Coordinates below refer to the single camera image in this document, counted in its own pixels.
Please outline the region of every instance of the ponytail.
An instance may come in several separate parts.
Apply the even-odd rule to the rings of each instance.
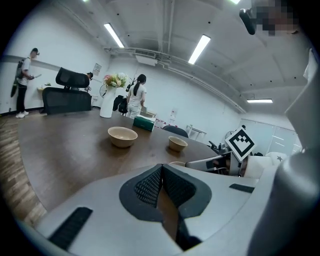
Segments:
[[[140,81],[137,81],[135,86],[134,86],[134,88],[133,88],[134,96],[137,96],[137,92],[138,92],[139,86],[140,86]]]
[[[147,81],[147,77],[144,74],[141,74],[138,76],[138,78],[136,79],[136,84],[133,88],[133,94],[134,96],[137,96],[137,92],[140,86],[140,83],[145,83]]]

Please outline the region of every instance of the bowl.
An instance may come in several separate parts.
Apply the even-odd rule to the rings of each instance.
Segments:
[[[188,146],[188,143],[186,143],[183,139],[180,139],[178,137],[170,136],[169,137],[169,148],[180,152],[184,150],[184,148]]]
[[[111,127],[108,129],[108,134],[112,144],[118,148],[128,148],[138,138],[134,130],[125,127]]]
[[[170,165],[177,165],[177,166],[186,167],[186,163],[185,162],[171,162]]]

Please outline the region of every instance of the brown table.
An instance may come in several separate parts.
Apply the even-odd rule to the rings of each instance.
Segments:
[[[114,126],[138,134],[130,148],[111,144],[108,129]],[[118,113],[102,118],[97,109],[26,118],[19,122],[18,133],[25,171],[48,211],[102,178],[143,166],[216,156],[205,144],[184,137],[188,147],[177,153],[168,148],[171,132],[156,127],[152,132],[143,130],[133,126],[133,119]]]

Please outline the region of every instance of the green box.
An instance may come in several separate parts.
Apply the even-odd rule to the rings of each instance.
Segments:
[[[155,118],[148,118],[138,115],[134,118],[133,125],[152,132],[155,127],[155,121]]]

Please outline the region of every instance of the ceiling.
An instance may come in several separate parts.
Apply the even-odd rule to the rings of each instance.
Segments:
[[[58,0],[55,3],[107,49],[117,45],[104,28],[111,23],[126,48],[176,57],[175,69],[192,74],[246,109],[252,90],[304,86],[310,44],[303,33],[248,34],[239,18],[251,0]],[[201,36],[211,41],[194,66],[187,62]]]

